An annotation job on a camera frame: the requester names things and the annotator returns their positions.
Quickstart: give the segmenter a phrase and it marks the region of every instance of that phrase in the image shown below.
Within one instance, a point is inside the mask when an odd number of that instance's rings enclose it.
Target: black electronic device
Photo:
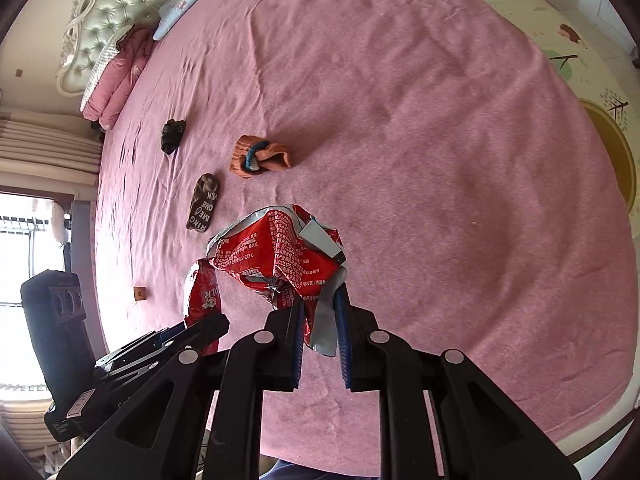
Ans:
[[[60,442],[75,436],[54,413],[68,410],[92,383],[94,352],[84,327],[80,281],[71,272],[45,270],[22,284],[22,308],[31,344],[54,404],[45,416]]]
[[[437,356],[412,349],[380,330],[371,312],[352,306],[345,286],[336,293],[335,317],[346,387],[380,392],[383,480],[440,478],[427,402],[446,479],[579,479],[558,448],[461,351]],[[226,317],[212,313],[153,356],[130,362],[126,373],[104,376],[103,394],[92,397],[75,424],[94,428],[106,418],[58,480],[193,479],[215,391],[203,480],[257,479],[262,393],[292,392],[300,380],[302,300],[271,312],[263,330],[231,349],[200,354],[227,330]],[[179,337],[187,331],[190,336]]]

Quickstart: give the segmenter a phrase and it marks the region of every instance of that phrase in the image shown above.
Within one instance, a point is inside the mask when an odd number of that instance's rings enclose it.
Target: pink bedsheet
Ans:
[[[186,119],[178,151],[160,133]],[[242,134],[294,167],[228,171]],[[416,348],[467,352],[553,439],[598,419],[632,371],[637,293],[625,204],[587,115],[540,50],[481,0],[199,0],[158,45],[107,136],[97,280],[112,348],[182,318],[208,238],[299,203],[340,230],[354,304]],[[221,181],[187,231],[193,186]],[[149,298],[133,303],[133,285]],[[220,276],[231,331],[268,304]],[[377,475],[376,394],[305,350],[266,394],[262,452]]]

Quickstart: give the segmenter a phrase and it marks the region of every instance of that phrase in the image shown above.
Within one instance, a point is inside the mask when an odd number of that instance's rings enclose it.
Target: beige curtain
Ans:
[[[0,114],[3,112],[10,114],[12,121],[32,124],[33,126],[42,126],[44,128],[53,128],[54,130],[61,130],[68,134],[76,134],[77,136],[85,137],[87,139],[96,139],[96,133],[91,129],[91,124],[82,117],[59,114],[41,114],[38,112],[31,112],[30,110],[21,110],[20,108],[0,107]]]
[[[69,444],[56,442],[44,423],[43,417],[50,404],[50,398],[0,399],[2,425],[44,478],[58,471],[70,456]]]
[[[92,134],[43,126],[39,114],[0,112],[0,171],[94,185],[102,145]]]

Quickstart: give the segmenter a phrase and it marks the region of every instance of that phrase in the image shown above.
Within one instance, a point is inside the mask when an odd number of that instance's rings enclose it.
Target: red snack bag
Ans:
[[[271,302],[274,308],[305,303],[305,342],[334,356],[337,342],[334,292],[346,269],[337,231],[321,226],[297,205],[271,206],[245,217],[216,235],[207,255],[217,269]]]
[[[216,269],[203,258],[191,266],[184,282],[184,324],[188,328],[213,311],[222,312]],[[218,341],[214,341],[202,351],[202,355],[217,351]]]

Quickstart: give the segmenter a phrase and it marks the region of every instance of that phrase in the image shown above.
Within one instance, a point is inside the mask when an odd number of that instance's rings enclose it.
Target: bed headboard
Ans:
[[[167,0],[71,1],[57,78],[58,91],[68,96],[84,91],[95,61],[114,32],[131,23],[155,27],[160,20],[158,9]]]

